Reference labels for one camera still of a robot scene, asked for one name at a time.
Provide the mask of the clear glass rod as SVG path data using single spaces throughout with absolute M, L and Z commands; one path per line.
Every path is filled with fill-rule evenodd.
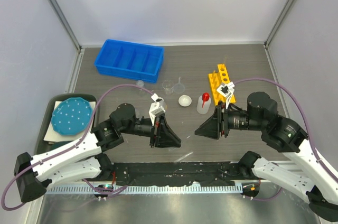
M 179 163 L 179 162 L 182 162 L 183 160 L 185 160 L 186 158 L 188 158 L 189 156 L 191 156 L 193 154 L 193 152 L 190 152 L 190 153 L 187 153 L 181 157 L 179 157 L 178 159 L 176 159 L 174 161 L 174 163 Z

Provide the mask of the yellow test tube rack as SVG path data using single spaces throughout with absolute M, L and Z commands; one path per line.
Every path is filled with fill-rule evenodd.
M 211 89 L 214 104 L 218 105 L 220 101 L 225 104 L 225 98 L 221 96 L 219 93 L 217 93 L 217 87 L 221 83 L 231 82 L 226 66 L 224 64 L 218 64 L 217 70 L 214 70 L 212 73 L 208 74 L 208 80 L 209 80 L 209 86 Z M 233 94 L 233 97 L 230 103 L 235 103 L 235 102 L 236 102 L 236 99 Z

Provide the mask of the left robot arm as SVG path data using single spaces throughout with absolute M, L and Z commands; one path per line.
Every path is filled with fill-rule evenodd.
M 73 180 L 109 180 L 114 167 L 104 152 L 122 144 L 123 134 L 149 137 L 151 147 L 181 146 L 159 103 L 151 105 L 149 118 L 137 118 L 133 105 L 121 104 L 80 139 L 42 154 L 20 154 L 14 175 L 21 202 L 36 200 L 53 186 Z

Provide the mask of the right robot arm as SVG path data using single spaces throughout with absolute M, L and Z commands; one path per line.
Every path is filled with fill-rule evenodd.
M 301 198 L 319 217 L 330 222 L 337 221 L 337 182 L 316 160 L 308 134 L 295 121 L 279 115 L 277 102 L 268 94 L 251 93 L 247 98 L 247 110 L 234 104 L 226 107 L 219 102 L 213 115 L 194 133 L 219 139 L 227 137 L 231 130 L 260 131 L 261 139 L 267 146 L 288 157 L 304 173 L 294 174 L 248 151 L 238 162 L 241 177 L 269 180 Z

